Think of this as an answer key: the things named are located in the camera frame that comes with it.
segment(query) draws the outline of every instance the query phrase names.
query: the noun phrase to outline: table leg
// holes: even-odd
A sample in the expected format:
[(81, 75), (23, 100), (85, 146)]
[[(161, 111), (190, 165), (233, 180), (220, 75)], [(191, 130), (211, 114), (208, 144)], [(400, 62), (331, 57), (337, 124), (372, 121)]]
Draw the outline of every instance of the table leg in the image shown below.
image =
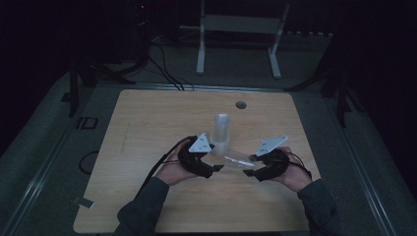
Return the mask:
[(281, 78), (281, 72), (279, 71), (278, 62), (276, 60), (276, 49), (278, 48), (278, 44), (279, 44), (279, 41), (280, 41), (281, 36), (282, 36), (282, 31), (284, 29), (285, 21), (286, 21), (288, 11), (289, 11), (289, 6), (290, 6), (290, 4), (288, 4), (288, 3), (285, 5), (284, 12), (282, 14), (280, 23), (279, 23), (277, 31), (276, 31), (275, 42), (273, 43), (272, 47), (268, 48), (268, 56), (269, 56), (269, 61), (270, 61), (270, 67), (272, 68), (273, 77), (276, 78), (276, 79)]

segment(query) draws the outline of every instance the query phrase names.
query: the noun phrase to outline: cable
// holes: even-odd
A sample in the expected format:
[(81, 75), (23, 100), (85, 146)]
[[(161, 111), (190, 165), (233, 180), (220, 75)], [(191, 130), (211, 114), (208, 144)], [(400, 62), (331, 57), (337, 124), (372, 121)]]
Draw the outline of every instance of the cable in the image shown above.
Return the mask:
[(171, 150), (169, 152), (167, 152), (165, 155), (163, 155), (160, 160), (156, 163), (156, 165), (150, 170), (147, 178), (144, 181), (144, 184), (142, 184), (141, 189), (139, 190), (139, 192), (136, 194), (135, 199), (139, 196), (139, 194), (141, 193), (142, 189), (147, 185), (147, 183), (150, 181), (150, 178), (153, 176), (154, 172), (156, 171), (156, 169), (159, 167), (160, 164), (163, 163), (163, 161), (169, 156), (169, 154), (174, 151), (176, 148), (178, 148), (178, 146), (180, 146), (183, 142), (190, 140), (190, 137), (184, 138), (182, 139), (180, 142), (178, 142), (174, 147), (171, 148)]
[(310, 172), (306, 167), (304, 167), (304, 165), (300, 165), (300, 164), (292, 162), (292, 161), (285, 161), (285, 163), (292, 164), (292, 165), (295, 165), (297, 167), (300, 167), (302, 170), (304, 170), (304, 172), (306, 172), (306, 174), (310, 177), (310, 179), (313, 179), (312, 172)]
[[(149, 69), (147, 69), (147, 68), (144, 68), (144, 70), (145, 70), (145, 71), (147, 71), (147, 72), (151, 72), (151, 73), (154, 73), (154, 74), (157, 74), (157, 75), (160, 75), (160, 76), (162, 76), (162, 77), (163, 77), (163, 75), (162, 75), (162, 74), (160, 74), (160, 73), (158, 73), (158, 72), (155, 72), (155, 71), (149, 70)], [(191, 87), (191, 90), (194, 90), (194, 86), (193, 86), (193, 84), (191, 84), (191, 83), (187, 82), (184, 78), (181, 78), (181, 77), (174, 77), (174, 78), (175, 78), (175, 79), (179, 79), (179, 80), (183, 81), (186, 85), (188, 85), (188, 86), (190, 86), (190, 87)]]
[(88, 174), (88, 175), (91, 175), (91, 172), (90, 172), (90, 171), (87, 171), (87, 170), (85, 170), (85, 169), (83, 168), (83, 162), (84, 162), (84, 161), (86, 160), (86, 158), (87, 158), (87, 157), (89, 157), (91, 154), (97, 154), (97, 153), (98, 153), (98, 150), (90, 151), (89, 153), (85, 154), (85, 155), (81, 158), (81, 160), (79, 161), (79, 168), (80, 168), (80, 170), (81, 170), (83, 173)]
[(149, 59), (149, 57), (147, 56), (145, 61), (144, 60), (142, 60), (142, 61), (138, 60), (138, 61), (136, 61), (135, 65), (133, 65), (131, 67), (128, 67), (128, 68), (121, 69), (119, 71), (115, 71), (115, 72), (119, 73), (121, 75), (125, 75), (125, 76), (126, 76), (126, 74), (135, 72), (133, 75), (136, 75), (145, 68), (145, 66), (148, 64), (148, 59)]
[(142, 68), (141, 70), (138, 70), (137, 72), (135, 72), (135, 73), (132, 73), (132, 74), (130, 74), (129, 76), (126, 76), (126, 78), (131, 78), (131, 77), (133, 77), (133, 76), (136, 76), (136, 75), (138, 75), (141, 71), (143, 71), (145, 69), (145, 67), (144, 68)]
[(304, 166), (303, 161), (301, 160), (301, 158), (300, 158), (298, 155), (294, 154), (293, 152), (286, 152), (285, 154), (292, 154), (292, 155), (294, 155), (295, 157), (297, 157), (297, 158), (298, 158), (298, 160), (299, 160), (299, 161), (301, 162), (301, 164)]
[(165, 160), (165, 161), (162, 161), (162, 163), (164, 164), (164, 163), (172, 163), (172, 162), (178, 162), (178, 161), (180, 160)]
[(188, 37), (188, 36), (191, 36), (191, 35), (193, 35), (193, 34), (197, 34), (197, 33), (199, 33), (199, 32), (200, 32), (200, 29), (195, 29), (194, 31), (192, 31), (192, 32), (190, 32), (190, 33), (188, 33), (188, 34), (186, 34), (186, 35), (183, 35), (183, 36), (178, 37), (178, 39), (184, 39), (184, 38), (186, 38), (186, 37)]
[(168, 81), (168, 82), (170, 82), (172, 85), (174, 85), (178, 90), (181, 90), (180, 88), (178, 88), (178, 86), (177, 86), (177, 84), (176, 84), (176, 80), (174, 79), (174, 80), (172, 80), (172, 78), (169, 78), (165, 73), (164, 73), (164, 71), (163, 71), (163, 69), (155, 62), (155, 61), (153, 61), (153, 59), (152, 58), (149, 58), (149, 60), (151, 61), (151, 63), (153, 63), (155, 66), (156, 66), (156, 68), (157, 69), (159, 69), (159, 71), (160, 71), (160, 73), (162, 73), (162, 76), (163, 77), (165, 77), (165, 79)]
[(168, 70), (167, 70), (167, 68), (166, 68), (165, 53), (163, 52), (162, 47), (161, 47), (161, 46), (159, 46), (157, 43), (155, 43), (155, 42), (153, 42), (153, 41), (150, 43), (150, 45), (157, 47), (157, 48), (160, 50), (161, 54), (162, 54), (162, 64), (163, 64), (163, 69), (162, 69), (162, 67), (160, 67), (159, 65), (157, 65), (157, 67), (158, 67), (159, 71), (161, 71), (161, 73), (164, 75), (164, 77), (165, 77), (165, 78), (166, 78), (166, 77), (168, 77), (169, 79), (171, 79), (172, 81), (174, 81), (174, 82), (176, 82), (178, 85), (180, 85), (181, 90), (184, 90), (184, 87), (183, 87), (182, 83), (180, 83), (180, 82), (177, 80), (177, 78), (178, 78), (178, 79), (180, 79), (181, 81), (183, 81), (183, 83), (184, 83), (184, 84), (187, 84), (187, 85), (191, 86), (191, 87), (192, 87), (192, 90), (194, 90), (194, 86), (193, 86), (191, 83), (189, 83), (187, 80), (185, 80), (184, 78), (174, 77), (174, 76), (172, 76), (171, 74), (169, 74), (169, 72), (168, 72)]

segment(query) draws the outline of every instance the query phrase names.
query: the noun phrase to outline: left hand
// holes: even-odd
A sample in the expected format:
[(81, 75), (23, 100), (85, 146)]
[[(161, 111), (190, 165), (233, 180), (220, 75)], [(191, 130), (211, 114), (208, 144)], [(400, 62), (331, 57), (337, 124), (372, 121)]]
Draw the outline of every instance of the left hand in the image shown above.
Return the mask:
[(162, 180), (169, 186), (174, 186), (183, 180), (186, 180), (189, 178), (195, 178), (198, 176), (196, 174), (193, 174), (185, 170), (181, 166), (180, 162), (176, 161), (178, 160), (178, 152), (180, 151), (180, 149), (189, 142), (190, 140), (184, 141), (180, 146), (178, 146), (168, 156), (168, 158), (166, 158), (166, 161), (173, 161), (173, 162), (164, 163), (155, 175), (158, 179)]

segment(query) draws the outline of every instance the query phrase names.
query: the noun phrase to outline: clear plastic cylinder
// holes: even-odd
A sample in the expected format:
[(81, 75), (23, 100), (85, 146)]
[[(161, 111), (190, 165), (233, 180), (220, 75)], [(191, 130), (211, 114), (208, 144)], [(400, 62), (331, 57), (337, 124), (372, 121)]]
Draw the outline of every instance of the clear plastic cylinder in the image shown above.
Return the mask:
[(214, 145), (211, 151), (212, 155), (224, 157), (229, 149), (230, 117), (228, 114), (220, 113), (214, 116), (214, 126), (212, 133), (209, 135), (209, 142)]

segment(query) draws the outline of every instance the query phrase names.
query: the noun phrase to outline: dark background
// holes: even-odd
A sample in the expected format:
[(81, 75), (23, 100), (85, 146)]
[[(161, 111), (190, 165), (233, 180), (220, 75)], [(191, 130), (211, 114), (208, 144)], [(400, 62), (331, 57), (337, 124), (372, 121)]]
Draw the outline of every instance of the dark background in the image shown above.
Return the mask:
[[(208, 9), (250, 15), (247, 7), (239, 7), (242, 1), (212, 0)], [(126, 26), (126, 31), (132, 28), (134, 17), (129, 6), (133, 1), (119, 2), (120, 9), (116, 6), (113, 12), (106, 9), (108, 1), (100, 0), (0, 2), (0, 153), (26, 124), (49, 88), (68, 71), (76, 48), (102, 62), (132, 57), (126, 47), (131, 46), (133, 35), (116, 30), (107, 18), (123, 13), (118, 24)], [(416, 197), (412, 180), (417, 146), (417, 4), (412, 0), (290, 2), (286, 31), (334, 33), (333, 50), (321, 68), (334, 66), (334, 61), (347, 65), (349, 86), (360, 97)], [(152, 1), (151, 8), (152, 31), (175, 35), (178, 25), (199, 24), (199, 1), (158, 0)]]

